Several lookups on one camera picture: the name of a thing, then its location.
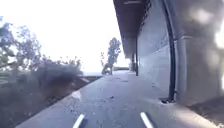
roof overhang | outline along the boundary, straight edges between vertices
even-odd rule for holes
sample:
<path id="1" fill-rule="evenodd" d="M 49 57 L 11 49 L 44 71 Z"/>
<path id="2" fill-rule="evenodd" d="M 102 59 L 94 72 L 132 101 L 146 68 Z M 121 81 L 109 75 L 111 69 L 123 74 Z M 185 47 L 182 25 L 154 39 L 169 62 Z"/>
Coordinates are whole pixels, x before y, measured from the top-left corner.
<path id="1" fill-rule="evenodd" d="M 145 11 L 146 0 L 114 0 L 124 53 L 130 58 L 136 51 L 136 41 Z"/>

building wall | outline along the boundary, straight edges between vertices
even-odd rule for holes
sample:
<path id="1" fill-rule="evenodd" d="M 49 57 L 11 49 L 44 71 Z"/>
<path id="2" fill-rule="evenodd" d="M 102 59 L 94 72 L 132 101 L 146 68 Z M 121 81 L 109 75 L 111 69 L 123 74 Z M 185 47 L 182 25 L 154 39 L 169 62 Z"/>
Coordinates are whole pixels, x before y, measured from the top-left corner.
<path id="1" fill-rule="evenodd" d="M 223 95 L 224 1 L 166 3 L 176 39 L 177 100 L 192 105 Z"/>
<path id="2" fill-rule="evenodd" d="M 159 0 L 151 0 L 151 6 L 143 22 L 137 39 L 139 76 L 157 86 L 163 86 L 162 89 L 168 93 L 170 75 L 168 33 Z"/>

sky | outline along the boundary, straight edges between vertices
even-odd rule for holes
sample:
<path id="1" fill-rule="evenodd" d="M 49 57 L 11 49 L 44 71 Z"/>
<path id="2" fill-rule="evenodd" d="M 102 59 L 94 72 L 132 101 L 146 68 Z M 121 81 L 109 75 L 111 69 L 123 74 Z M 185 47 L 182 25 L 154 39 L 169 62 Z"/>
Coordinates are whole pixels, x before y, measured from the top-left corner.
<path id="1" fill-rule="evenodd" d="M 83 70 L 102 69 L 100 53 L 112 37 L 120 40 L 112 0 L 0 0 L 4 21 L 28 26 L 37 35 L 42 53 L 56 60 L 78 56 Z M 124 55 L 118 65 L 126 66 Z"/>

building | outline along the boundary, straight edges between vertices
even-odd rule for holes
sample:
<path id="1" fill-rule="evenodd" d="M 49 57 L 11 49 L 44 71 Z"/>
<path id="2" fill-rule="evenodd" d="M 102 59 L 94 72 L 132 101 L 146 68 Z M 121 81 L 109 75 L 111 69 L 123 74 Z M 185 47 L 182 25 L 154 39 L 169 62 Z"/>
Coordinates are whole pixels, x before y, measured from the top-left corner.
<path id="1" fill-rule="evenodd" d="M 167 101 L 184 105 L 223 95 L 223 0 L 114 0 L 126 58 L 136 74 L 161 75 Z"/>

asphalt road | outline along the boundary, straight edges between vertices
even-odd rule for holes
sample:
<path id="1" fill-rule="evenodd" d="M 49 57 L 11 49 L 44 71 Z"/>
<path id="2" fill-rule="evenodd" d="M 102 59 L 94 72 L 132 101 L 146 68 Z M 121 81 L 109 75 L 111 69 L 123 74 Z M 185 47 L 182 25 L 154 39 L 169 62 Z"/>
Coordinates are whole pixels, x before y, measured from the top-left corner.
<path id="1" fill-rule="evenodd" d="M 85 115 L 82 128 L 145 128 L 141 112 L 147 112 L 158 128 L 214 127 L 184 107 L 162 104 L 158 99 L 167 92 L 161 86 L 140 80 L 133 73 L 106 76 L 17 128 L 72 128 L 80 114 Z"/>

